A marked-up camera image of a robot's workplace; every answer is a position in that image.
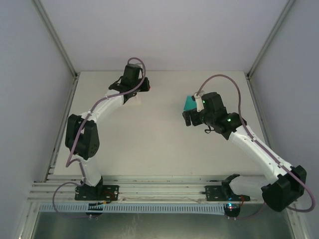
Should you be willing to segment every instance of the white table surface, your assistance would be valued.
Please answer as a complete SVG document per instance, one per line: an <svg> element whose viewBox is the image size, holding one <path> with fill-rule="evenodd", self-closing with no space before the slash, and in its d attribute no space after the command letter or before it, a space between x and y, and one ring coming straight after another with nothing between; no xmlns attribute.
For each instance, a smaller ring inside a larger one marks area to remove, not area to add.
<svg viewBox="0 0 319 239"><path fill-rule="evenodd" d="M70 114L81 114L107 92L123 72L81 72ZM242 113L263 140L245 75L241 71L149 71L151 90L139 93L140 105L123 106L98 125L100 148L96 154L102 175L191 176L261 175L237 146L223 136L204 133L205 125L186 127L182 112L187 95L196 92L211 75L232 77L242 93ZM238 112L238 96L225 78L214 78L204 87L218 92L229 113ZM62 140L55 175L81 175L78 163L65 168L69 150Z"/></svg>

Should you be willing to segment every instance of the gray floor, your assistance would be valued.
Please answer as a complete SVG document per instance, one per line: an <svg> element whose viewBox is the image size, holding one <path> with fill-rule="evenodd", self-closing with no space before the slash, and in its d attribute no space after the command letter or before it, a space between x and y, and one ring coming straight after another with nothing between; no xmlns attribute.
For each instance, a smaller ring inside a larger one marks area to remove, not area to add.
<svg viewBox="0 0 319 239"><path fill-rule="evenodd" d="M242 207L241 216L259 209ZM250 220L200 214L103 214L98 220L40 213L33 239L291 239L286 212L265 208Z"/></svg>

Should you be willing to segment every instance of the black clamp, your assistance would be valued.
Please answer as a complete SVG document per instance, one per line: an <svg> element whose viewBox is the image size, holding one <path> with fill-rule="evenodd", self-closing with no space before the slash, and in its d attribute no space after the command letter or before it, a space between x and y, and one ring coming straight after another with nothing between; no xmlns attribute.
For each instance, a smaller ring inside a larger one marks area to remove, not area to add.
<svg viewBox="0 0 319 239"><path fill-rule="evenodd" d="M109 90L116 90L120 93L123 93L135 88L140 83L140 72L143 73L143 70L139 65L127 64L124 69L123 76L121 76L116 82L111 84L109 86ZM138 89L129 94L123 95L124 104L129 98L134 97L137 94L137 92L146 92L149 91L150 88L151 87L149 79L145 77L143 83Z"/></svg>
<svg viewBox="0 0 319 239"><path fill-rule="evenodd" d="M218 185L209 185L205 186L206 199L208 202L220 202L220 201L229 201L229 202L245 202L250 201L249 196L245 195L236 195L231 190L229 184L230 182L238 177L239 174L233 174L221 182L221 186Z"/></svg>
<svg viewBox="0 0 319 239"><path fill-rule="evenodd" d="M82 187L75 188L76 201L105 201L110 203L112 201L117 201L119 196L118 185L103 185L103 179L95 186L89 186L84 184Z"/></svg>

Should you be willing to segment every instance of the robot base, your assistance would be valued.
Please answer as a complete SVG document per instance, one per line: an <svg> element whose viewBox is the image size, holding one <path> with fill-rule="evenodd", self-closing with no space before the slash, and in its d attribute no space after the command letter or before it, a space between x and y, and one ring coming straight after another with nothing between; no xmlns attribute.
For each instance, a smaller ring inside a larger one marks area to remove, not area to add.
<svg viewBox="0 0 319 239"><path fill-rule="evenodd" d="M118 185L103 185L103 179L95 187L84 184L75 188L76 201L117 201L119 194Z"/></svg>

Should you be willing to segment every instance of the metal panel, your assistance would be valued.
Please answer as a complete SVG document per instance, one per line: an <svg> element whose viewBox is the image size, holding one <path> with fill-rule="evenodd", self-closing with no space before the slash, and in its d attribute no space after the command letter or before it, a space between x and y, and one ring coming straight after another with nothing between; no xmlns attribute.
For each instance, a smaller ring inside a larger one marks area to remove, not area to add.
<svg viewBox="0 0 319 239"><path fill-rule="evenodd" d="M293 208L300 208L300 203L294 203ZM289 221L292 225L292 232L297 239L311 239L308 228L306 226L305 215L287 210Z"/></svg>
<svg viewBox="0 0 319 239"><path fill-rule="evenodd" d="M260 63L260 61L262 60L265 52L267 51L270 43L272 42L272 40L274 39L274 37L276 36L280 26L282 25L282 23L284 22L286 16L288 15L289 11L291 10L293 4L295 3L295 0L289 0L285 6L285 8L283 9L283 11L281 12L277 22L275 23L273 29L271 30L269 36L267 37L267 40L265 42L265 44L263 45L262 49L260 50L260 52L258 53L258 56L256 57L252 67L250 68L250 71L248 72L248 78L249 80L251 79L251 77L253 76L258 64Z"/></svg>
<svg viewBox="0 0 319 239"><path fill-rule="evenodd" d="M259 120L261 131L263 132L265 143L269 147L271 147L270 140L269 140L269 137L268 137L268 134L267 134L267 129L266 129L265 122L264 122L263 113L261 111L260 104L259 104L258 99L256 97L256 94L255 94L255 91L254 91L254 87L252 86L251 81L248 79L248 76L246 76L246 79L247 79L249 92L251 94L251 98L252 98L254 106L255 106L255 110L256 110L256 114L257 114L258 120Z"/></svg>
<svg viewBox="0 0 319 239"><path fill-rule="evenodd" d="M21 222L15 238L30 239L35 228L36 219L39 213L40 203L28 203L22 214Z"/></svg>
<svg viewBox="0 0 319 239"><path fill-rule="evenodd" d="M69 116L69 111L70 111L72 100L73 100L73 97L74 97L74 94L75 94L75 89L76 89L76 86L77 86L77 83L78 83L78 79L79 79L79 76L77 76L74 79L73 84L72 84L72 86L70 88L70 91L69 91L69 94L68 94L68 98L67 98L67 101L66 101L66 104L65 104L65 108L64 108L64 111L63 111L63 115L61 117L61 122L60 122L60 125L59 125L58 134L57 134L55 142L54 142L53 151L52 151L50 160L47 163L47 166L46 166L47 170L43 174L41 182L45 182L47 180L47 176L49 174L53 174L54 173L55 160L56 160L56 157L57 157L57 155L59 153L59 148L60 148L60 145L61 145L61 142L62 142L62 137L63 137L63 131L65 129L66 121L67 121L67 118Z"/></svg>
<svg viewBox="0 0 319 239"><path fill-rule="evenodd" d="M287 0L42 0L74 67L250 69Z"/></svg>
<svg viewBox="0 0 319 239"><path fill-rule="evenodd" d="M251 215L260 205L242 207ZM286 212L265 208L253 220L206 214L105 213L97 220L72 220L39 213L33 239L293 239Z"/></svg>
<svg viewBox="0 0 319 239"><path fill-rule="evenodd" d="M206 204L117 204L89 207L88 203L57 203L59 212L64 213L182 213L224 215L222 205ZM52 203L42 203L40 212L54 213Z"/></svg>
<svg viewBox="0 0 319 239"><path fill-rule="evenodd" d="M72 75L30 0L0 7L1 238L12 238L47 171Z"/></svg>
<svg viewBox="0 0 319 239"><path fill-rule="evenodd" d="M68 66L71 74L73 75L73 77L75 78L77 76L77 73L75 72L74 70L74 67L72 65L72 62L70 61L69 59L69 56L68 54L66 53L64 47L63 47L63 44L59 38L59 36L57 35L51 21L50 21L50 18L48 16L48 14L46 13L44 7L43 7L43 4L41 2L41 0L32 0L32 2L34 3L34 6L36 8L36 10L38 11L42 21L43 21L43 24L44 26L46 27L46 29L48 30L49 34L51 35L54 43L56 44L59 52L61 53L64 61L65 61L65 64Z"/></svg>
<svg viewBox="0 0 319 239"><path fill-rule="evenodd" d="M273 149L307 171L307 186L319 198L319 1L296 1L252 78ZM300 208L309 208L308 195ZM319 235L319 207L306 213Z"/></svg>

